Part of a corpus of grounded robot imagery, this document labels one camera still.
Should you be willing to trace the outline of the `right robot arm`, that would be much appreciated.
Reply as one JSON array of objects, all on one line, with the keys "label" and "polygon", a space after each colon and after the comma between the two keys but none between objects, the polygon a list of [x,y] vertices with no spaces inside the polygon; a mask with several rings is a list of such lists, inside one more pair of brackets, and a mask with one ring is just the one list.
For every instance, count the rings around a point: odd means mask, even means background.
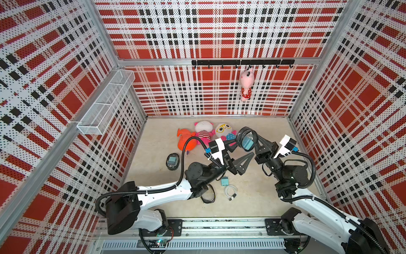
[{"label": "right robot arm", "polygon": [[299,152],[296,141],[284,136],[279,144],[253,134],[258,164],[266,165],[276,178],[282,202],[297,209],[285,213],[288,231],[305,234],[339,254],[388,254],[389,247],[377,224],[341,211],[309,190],[316,177],[314,160]]}]

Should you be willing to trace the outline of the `teal charger top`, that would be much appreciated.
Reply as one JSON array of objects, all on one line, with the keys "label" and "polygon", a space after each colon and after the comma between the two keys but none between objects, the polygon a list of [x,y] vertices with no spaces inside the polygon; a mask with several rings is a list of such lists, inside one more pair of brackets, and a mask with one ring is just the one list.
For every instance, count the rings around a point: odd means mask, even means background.
[{"label": "teal charger top", "polygon": [[178,164],[178,159],[177,159],[177,157],[170,156],[169,159],[168,159],[168,165],[169,165],[169,167],[176,167],[177,164]]}]

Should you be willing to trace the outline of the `teal charger bottom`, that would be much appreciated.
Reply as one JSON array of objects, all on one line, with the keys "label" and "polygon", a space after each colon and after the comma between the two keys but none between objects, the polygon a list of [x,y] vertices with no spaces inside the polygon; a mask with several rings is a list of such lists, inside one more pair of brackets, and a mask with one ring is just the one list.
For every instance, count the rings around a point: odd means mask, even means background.
[{"label": "teal charger bottom", "polygon": [[229,185],[229,179],[228,179],[228,177],[222,177],[222,178],[221,178],[221,185],[222,185],[222,186],[228,186],[228,185]]}]

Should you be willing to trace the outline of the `teal charger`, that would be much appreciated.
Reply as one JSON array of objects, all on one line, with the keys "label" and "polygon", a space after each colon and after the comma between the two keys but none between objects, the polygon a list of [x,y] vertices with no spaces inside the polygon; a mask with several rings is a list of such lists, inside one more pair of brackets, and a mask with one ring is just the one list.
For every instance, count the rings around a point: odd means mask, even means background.
[{"label": "teal charger", "polygon": [[222,186],[228,186],[228,185],[229,185],[229,179],[228,179],[228,177],[222,177],[222,178],[221,178],[221,185],[222,185]]},{"label": "teal charger", "polygon": [[177,157],[170,156],[169,159],[168,159],[168,165],[169,165],[169,167],[176,167],[177,164],[178,164],[178,159],[177,159]]},{"label": "teal charger", "polygon": [[255,147],[256,143],[254,142],[254,140],[250,137],[245,137],[242,140],[242,148],[245,151],[251,151],[254,147]]}]

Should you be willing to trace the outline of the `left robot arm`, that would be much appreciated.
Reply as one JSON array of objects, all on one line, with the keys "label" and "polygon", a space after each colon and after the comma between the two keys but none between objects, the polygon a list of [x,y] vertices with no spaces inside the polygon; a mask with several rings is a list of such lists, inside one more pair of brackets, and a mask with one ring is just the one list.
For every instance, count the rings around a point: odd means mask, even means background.
[{"label": "left robot arm", "polygon": [[159,205],[201,197],[214,180],[227,171],[243,175],[254,157],[252,149],[258,135],[250,131],[232,140],[218,138],[203,145],[209,165],[192,163],[181,166],[177,182],[157,186],[136,186],[127,182],[117,191],[96,199],[95,210],[107,220],[107,232],[116,235],[134,226],[163,234],[169,226],[165,212]]}]

